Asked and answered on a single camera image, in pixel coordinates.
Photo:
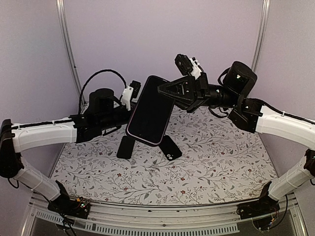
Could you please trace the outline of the small black phone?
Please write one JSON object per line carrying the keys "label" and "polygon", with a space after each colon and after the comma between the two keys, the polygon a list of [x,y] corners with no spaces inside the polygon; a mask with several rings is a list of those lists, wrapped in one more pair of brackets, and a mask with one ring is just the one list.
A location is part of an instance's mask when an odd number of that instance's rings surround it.
{"label": "small black phone", "polygon": [[173,111],[174,100],[158,92],[168,81],[149,76],[126,126],[126,134],[144,144],[156,147],[162,142]]}

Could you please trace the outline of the black case with camera holes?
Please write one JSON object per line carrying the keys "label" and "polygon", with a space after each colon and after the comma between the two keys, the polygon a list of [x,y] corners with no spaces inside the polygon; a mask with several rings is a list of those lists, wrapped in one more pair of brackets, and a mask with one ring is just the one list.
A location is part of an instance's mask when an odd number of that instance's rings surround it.
{"label": "black case with camera holes", "polygon": [[181,150],[168,135],[165,135],[162,138],[159,148],[169,161],[175,160],[182,156]]}

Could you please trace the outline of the large black phone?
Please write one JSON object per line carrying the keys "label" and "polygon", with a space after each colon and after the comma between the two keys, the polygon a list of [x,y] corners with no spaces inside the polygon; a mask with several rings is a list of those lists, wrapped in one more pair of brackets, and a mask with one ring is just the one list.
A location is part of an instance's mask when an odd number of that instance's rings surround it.
{"label": "large black phone", "polygon": [[134,144],[135,144],[134,139],[128,136],[123,136],[116,157],[120,159],[131,159]]}

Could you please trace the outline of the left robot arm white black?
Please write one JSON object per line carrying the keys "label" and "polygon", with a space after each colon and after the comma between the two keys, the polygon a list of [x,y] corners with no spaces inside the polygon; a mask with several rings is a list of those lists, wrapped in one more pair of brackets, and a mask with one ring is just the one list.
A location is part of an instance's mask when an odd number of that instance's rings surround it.
{"label": "left robot arm white black", "polygon": [[118,99],[111,89],[98,89],[90,94],[85,112],[60,120],[12,124],[10,119],[5,119],[0,128],[1,177],[25,184],[52,201],[62,213],[70,213],[73,202],[63,185],[35,169],[21,153],[53,144],[84,143],[118,130],[131,115],[133,91],[127,86]]}

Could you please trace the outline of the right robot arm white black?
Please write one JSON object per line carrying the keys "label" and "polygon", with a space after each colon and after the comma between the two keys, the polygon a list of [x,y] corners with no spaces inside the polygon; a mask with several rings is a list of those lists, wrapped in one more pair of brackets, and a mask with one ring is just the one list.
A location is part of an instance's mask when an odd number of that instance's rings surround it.
{"label": "right robot arm white black", "polygon": [[284,111],[265,101],[248,98],[257,75],[245,64],[235,61],[218,78],[218,85],[208,83],[206,73],[193,76],[191,66],[178,64],[183,74],[173,82],[158,87],[160,94],[175,100],[188,113],[200,106],[230,109],[226,115],[234,125],[247,132],[270,134],[306,146],[305,155],[281,177],[264,185],[254,204],[258,214],[265,214],[274,202],[315,177],[315,123]]}

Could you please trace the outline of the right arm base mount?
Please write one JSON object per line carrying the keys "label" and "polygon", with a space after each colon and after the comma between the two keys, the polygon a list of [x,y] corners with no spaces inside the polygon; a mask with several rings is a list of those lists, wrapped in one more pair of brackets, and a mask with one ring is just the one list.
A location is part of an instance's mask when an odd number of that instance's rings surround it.
{"label": "right arm base mount", "polygon": [[258,200],[237,205],[236,213],[241,219],[262,216],[280,210],[279,201],[273,200],[268,195],[270,185],[271,182],[268,182],[263,186]]}

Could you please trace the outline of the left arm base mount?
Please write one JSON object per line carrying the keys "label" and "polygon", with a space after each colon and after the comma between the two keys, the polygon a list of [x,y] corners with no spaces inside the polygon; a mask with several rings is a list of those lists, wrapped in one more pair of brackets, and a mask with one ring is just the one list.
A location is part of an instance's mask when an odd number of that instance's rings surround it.
{"label": "left arm base mount", "polygon": [[87,219],[91,208],[90,201],[83,197],[71,198],[65,187],[57,180],[56,183],[60,188],[61,195],[55,200],[49,201],[48,210],[62,215]]}

